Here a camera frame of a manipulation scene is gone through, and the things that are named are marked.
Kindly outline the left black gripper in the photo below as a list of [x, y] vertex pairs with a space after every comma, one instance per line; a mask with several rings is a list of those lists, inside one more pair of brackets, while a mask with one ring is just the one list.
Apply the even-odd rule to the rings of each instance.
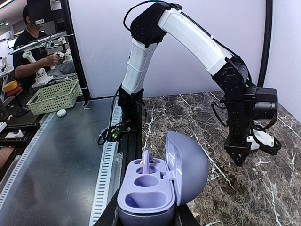
[[229, 153], [237, 166], [242, 166], [251, 151], [251, 143], [244, 140], [234, 140], [228, 136], [224, 143], [224, 149]]

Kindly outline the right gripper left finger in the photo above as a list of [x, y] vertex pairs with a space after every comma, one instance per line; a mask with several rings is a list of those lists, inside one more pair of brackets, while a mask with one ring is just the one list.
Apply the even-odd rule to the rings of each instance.
[[119, 189], [116, 190], [115, 194], [111, 198], [109, 204], [106, 206], [104, 212], [100, 216], [93, 226], [120, 226], [121, 221], [119, 219], [118, 202], [117, 197]]

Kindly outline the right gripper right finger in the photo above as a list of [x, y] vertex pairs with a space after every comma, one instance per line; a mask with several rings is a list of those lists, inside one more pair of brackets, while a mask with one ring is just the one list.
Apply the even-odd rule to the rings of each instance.
[[193, 216], [189, 207], [185, 204], [176, 207], [174, 226], [200, 226], [200, 224]]

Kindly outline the purple grey earbud case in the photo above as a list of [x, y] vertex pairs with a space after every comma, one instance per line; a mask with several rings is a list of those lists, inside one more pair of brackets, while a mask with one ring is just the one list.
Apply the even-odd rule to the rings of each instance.
[[117, 197], [119, 218], [125, 226], [168, 226], [177, 206], [200, 195], [208, 178], [208, 158], [188, 136], [168, 131], [166, 160], [158, 171], [143, 175], [140, 161], [131, 161]]

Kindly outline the purple earbud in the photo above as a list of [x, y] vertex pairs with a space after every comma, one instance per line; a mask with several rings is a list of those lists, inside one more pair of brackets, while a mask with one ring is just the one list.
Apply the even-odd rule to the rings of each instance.
[[144, 151], [142, 154], [142, 160], [140, 161], [142, 168], [141, 173], [143, 175], [156, 173], [158, 171], [157, 166], [160, 162], [160, 159], [152, 157], [149, 150]]

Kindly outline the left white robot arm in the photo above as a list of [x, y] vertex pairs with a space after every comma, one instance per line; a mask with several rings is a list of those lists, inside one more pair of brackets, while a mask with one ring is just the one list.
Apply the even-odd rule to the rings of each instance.
[[132, 46], [118, 99], [123, 118], [131, 120], [138, 115], [137, 102], [143, 95], [151, 58], [169, 34], [196, 57], [223, 90], [220, 103], [212, 102], [211, 107], [227, 110], [223, 125], [229, 133], [224, 149], [234, 163], [241, 166], [256, 149], [270, 155], [278, 153], [280, 141], [267, 132], [277, 121], [276, 89], [256, 86], [241, 57], [186, 15], [181, 5], [152, 0], [127, 29]]

